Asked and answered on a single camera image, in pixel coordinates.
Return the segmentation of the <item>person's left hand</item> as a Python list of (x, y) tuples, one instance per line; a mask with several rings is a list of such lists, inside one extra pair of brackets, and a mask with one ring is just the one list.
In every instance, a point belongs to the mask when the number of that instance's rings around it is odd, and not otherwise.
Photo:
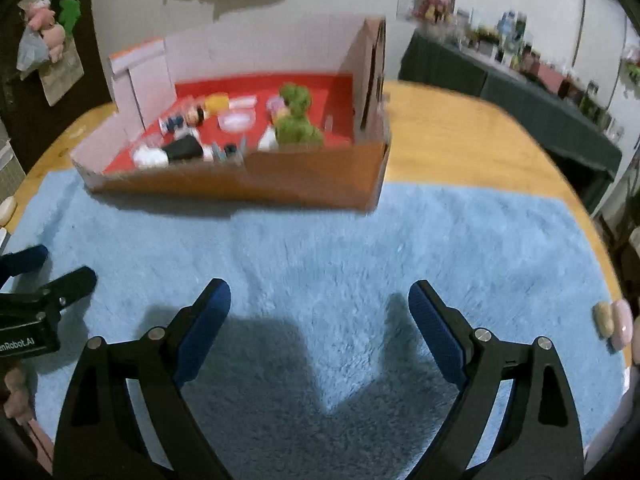
[(35, 418), (30, 394), (26, 385), (26, 376), (21, 367), (10, 368), (3, 377), (3, 385), (9, 393), (2, 403), (4, 414), (9, 419), (15, 419), (20, 424), (26, 424)]

